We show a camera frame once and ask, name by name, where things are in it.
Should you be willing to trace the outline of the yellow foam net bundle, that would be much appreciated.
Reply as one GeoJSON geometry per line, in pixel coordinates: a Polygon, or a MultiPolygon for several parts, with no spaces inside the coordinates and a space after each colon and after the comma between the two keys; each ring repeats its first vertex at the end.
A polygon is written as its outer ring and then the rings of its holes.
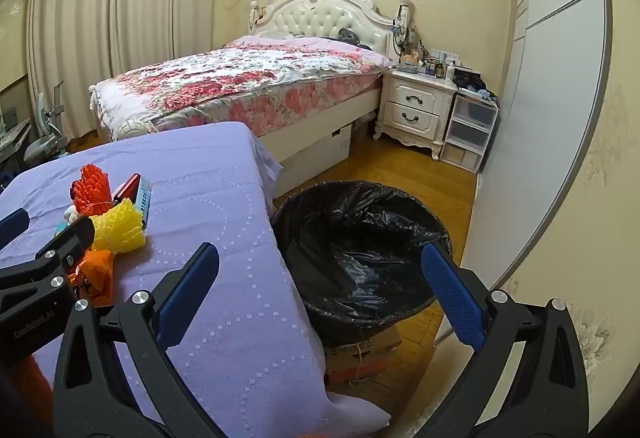
{"type": "Polygon", "coordinates": [[[108,250],[118,255],[131,253],[145,245],[142,213],[129,198],[90,219],[94,228],[93,250],[108,250]]]}

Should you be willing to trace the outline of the red foam net bundle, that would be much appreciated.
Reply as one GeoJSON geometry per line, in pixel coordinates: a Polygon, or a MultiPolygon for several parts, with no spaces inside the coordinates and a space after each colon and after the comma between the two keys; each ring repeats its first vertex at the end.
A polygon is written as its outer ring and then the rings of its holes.
{"type": "Polygon", "coordinates": [[[107,173],[94,164],[80,168],[80,178],[70,187],[70,199],[81,216],[103,215],[113,206],[107,173]]]}

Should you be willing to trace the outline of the red cylindrical tube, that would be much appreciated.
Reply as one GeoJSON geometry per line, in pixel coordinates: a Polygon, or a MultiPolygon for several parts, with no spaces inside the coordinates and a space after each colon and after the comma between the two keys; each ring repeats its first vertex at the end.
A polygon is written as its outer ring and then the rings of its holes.
{"type": "Polygon", "coordinates": [[[123,184],[119,185],[113,195],[113,205],[118,205],[125,199],[129,199],[134,204],[137,199],[140,181],[140,173],[134,173],[123,184]]]}

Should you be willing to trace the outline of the light blue packet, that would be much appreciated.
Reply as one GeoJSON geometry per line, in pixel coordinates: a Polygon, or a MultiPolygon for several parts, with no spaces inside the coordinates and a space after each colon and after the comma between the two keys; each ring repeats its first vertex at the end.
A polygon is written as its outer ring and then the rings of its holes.
{"type": "Polygon", "coordinates": [[[145,230],[148,225],[149,213],[151,207],[151,195],[152,195],[152,184],[145,179],[145,177],[140,177],[136,199],[134,200],[134,208],[141,215],[141,223],[142,229],[145,230]]]}

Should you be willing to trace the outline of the black trash bag bin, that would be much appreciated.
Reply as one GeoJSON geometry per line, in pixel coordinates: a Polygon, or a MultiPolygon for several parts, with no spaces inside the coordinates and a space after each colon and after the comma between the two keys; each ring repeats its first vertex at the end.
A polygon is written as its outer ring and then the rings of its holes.
{"type": "Polygon", "coordinates": [[[431,306],[422,250],[452,248],[422,202],[369,181],[311,185],[280,205],[271,228],[326,348],[363,342],[431,306]]]}

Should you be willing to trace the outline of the grey office chair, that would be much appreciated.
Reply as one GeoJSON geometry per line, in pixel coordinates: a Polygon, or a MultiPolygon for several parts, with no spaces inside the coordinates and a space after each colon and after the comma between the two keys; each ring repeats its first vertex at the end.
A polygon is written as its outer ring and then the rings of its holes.
{"type": "Polygon", "coordinates": [[[63,81],[53,88],[53,106],[46,109],[46,99],[40,93],[37,100],[36,123],[40,137],[30,143],[24,153],[27,168],[36,167],[47,161],[53,161],[66,155],[67,138],[63,133],[61,91],[63,81]]]}

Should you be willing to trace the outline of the desk with clutter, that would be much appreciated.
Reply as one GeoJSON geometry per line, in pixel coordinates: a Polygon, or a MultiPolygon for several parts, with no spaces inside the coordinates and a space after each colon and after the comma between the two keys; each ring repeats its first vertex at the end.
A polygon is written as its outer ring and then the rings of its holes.
{"type": "Polygon", "coordinates": [[[22,171],[23,147],[32,131],[29,118],[19,121],[14,127],[1,135],[1,172],[16,176],[22,171]]]}

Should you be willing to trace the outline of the purple tablecloth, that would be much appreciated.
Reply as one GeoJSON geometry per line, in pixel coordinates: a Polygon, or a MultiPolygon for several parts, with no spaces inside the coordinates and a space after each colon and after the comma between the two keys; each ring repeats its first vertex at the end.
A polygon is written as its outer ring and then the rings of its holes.
{"type": "Polygon", "coordinates": [[[239,123],[103,144],[1,195],[6,437],[370,436],[390,414],[328,392],[319,340],[270,231],[276,164],[239,123]],[[56,234],[82,166],[153,185],[148,241],[111,306],[67,281],[94,233],[56,234]]]}

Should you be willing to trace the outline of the cardboard box under bin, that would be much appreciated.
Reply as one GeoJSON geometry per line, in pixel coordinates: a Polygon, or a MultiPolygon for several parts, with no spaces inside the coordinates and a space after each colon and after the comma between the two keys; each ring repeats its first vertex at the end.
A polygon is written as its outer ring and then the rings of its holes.
{"type": "Polygon", "coordinates": [[[398,329],[392,326],[360,343],[324,349],[326,382],[351,383],[378,375],[400,344],[398,329]]]}

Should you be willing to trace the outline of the translucent plastic drawer unit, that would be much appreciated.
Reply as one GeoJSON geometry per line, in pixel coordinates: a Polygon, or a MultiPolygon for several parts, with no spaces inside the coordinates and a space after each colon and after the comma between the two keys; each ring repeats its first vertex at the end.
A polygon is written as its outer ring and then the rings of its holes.
{"type": "Polygon", "coordinates": [[[454,94],[440,159],[477,175],[498,116],[495,101],[481,93],[459,90],[454,94]]]}

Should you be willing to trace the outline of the white two-drawer nightstand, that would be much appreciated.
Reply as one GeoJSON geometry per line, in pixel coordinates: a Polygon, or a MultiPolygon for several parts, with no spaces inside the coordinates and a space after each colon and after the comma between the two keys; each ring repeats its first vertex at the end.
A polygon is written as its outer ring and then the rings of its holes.
{"type": "Polygon", "coordinates": [[[388,135],[402,145],[430,150],[439,161],[457,90],[446,79],[389,70],[383,76],[373,138],[388,135]]]}

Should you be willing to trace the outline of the white sliding wardrobe door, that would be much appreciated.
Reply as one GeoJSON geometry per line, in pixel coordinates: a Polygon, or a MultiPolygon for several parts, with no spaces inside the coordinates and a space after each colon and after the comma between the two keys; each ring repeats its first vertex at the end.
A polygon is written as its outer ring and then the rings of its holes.
{"type": "Polygon", "coordinates": [[[488,287],[574,310],[590,295],[555,251],[528,257],[587,155],[611,58],[611,0],[516,0],[500,125],[477,179],[462,265],[488,287]]]}

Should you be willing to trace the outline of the clutter on nightstand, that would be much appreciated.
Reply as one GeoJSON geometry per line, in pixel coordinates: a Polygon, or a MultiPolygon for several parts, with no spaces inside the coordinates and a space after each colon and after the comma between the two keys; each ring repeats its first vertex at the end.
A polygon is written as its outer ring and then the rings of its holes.
{"type": "Polygon", "coordinates": [[[398,56],[396,68],[409,74],[432,76],[453,83],[458,89],[477,94],[483,100],[498,103],[498,96],[492,92],[480,72],[463,66],[451,54],[440,52],[437,56],[428,54],[421,41],[409,42],[413,29],[393,24],[393,48],[398,56]]]}

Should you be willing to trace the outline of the dark item on pillow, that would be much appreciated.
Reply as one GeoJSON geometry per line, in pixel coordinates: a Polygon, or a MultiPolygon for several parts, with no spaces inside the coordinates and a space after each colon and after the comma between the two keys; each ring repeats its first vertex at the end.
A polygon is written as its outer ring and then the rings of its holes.
{"type": "Polygon", "coordinates": [[[358,34],[356,34],[355,31],[352,31],[348,28],[341,28],[338,31],[337,36],[335,37],[335,40],[349,44],[349,46],[356,46],[357,48],[371,51],[370,46],[367,46],[366,44],[362,43],[360,41],[358,34]]]}

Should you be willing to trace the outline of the white tufted bed frame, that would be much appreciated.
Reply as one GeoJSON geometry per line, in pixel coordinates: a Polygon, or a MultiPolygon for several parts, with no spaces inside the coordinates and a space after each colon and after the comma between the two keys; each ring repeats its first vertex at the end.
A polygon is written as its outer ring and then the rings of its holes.
{"type": "Polygon", "coordinates": [[[105,141],[237,121],[280,161],[378,108],[411,0],[388,17],[371,0],[250,4],[244,36],[209,52],[90,86],[105,141]]]}

